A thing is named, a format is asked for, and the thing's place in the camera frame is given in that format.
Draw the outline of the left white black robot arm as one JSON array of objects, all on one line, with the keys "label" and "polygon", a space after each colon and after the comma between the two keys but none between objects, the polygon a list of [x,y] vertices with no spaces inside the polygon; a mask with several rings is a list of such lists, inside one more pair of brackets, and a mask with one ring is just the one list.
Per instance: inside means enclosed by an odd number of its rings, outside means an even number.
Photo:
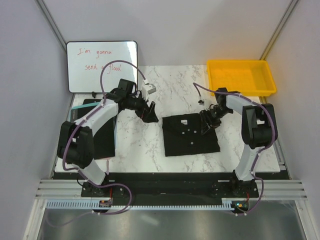
[{"label": "left white black robot arm", "polygon": [[157,123],[155,102],[148,104],[150,94],[156,92],[154,84],[147,80],[138,96],[133,94],[135,83],[120,79],[118,87],[103,95],[103,99],[82,118],[74,122],[65,121],[60,128],[57,156],[62,159],[62,166],[74,166],[91,183],[92,191],[99,197],[106,196],[110,185],[104,181],[107,174],[97,165],[94,158],[94,136],[106,122],[116,117],[123,110],[132,110],[145,123]]}]

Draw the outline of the black long sleeve shirt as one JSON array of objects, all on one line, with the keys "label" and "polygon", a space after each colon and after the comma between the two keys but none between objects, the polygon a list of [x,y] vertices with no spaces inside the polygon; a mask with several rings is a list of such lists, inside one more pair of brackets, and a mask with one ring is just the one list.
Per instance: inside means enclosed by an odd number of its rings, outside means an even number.
[{"label": "black long sleeve shirt", "polygon": [[162,118],[162,132],[166,157],[220,152],[216,132],[211,129],[202,134],[199,113]]}]

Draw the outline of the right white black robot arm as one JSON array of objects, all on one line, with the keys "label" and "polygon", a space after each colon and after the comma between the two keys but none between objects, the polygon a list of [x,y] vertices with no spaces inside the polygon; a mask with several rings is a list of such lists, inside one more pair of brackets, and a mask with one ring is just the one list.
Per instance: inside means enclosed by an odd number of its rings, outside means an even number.
[{"label": "right white black robot arm", "polygon": [[214,91],[216,104],[200,111],[201,134],[218,128],[221,119],[237,112],[241,115],[241,137],[244,142],[239,164],[234,170],[236,180],[229,184],[229,191],[235,197],[247,191],[245,182],[256,178],[256,164],[261,153],[272,147],[278,138],[274,106],[257,103],[237,91],[219,88]]}]

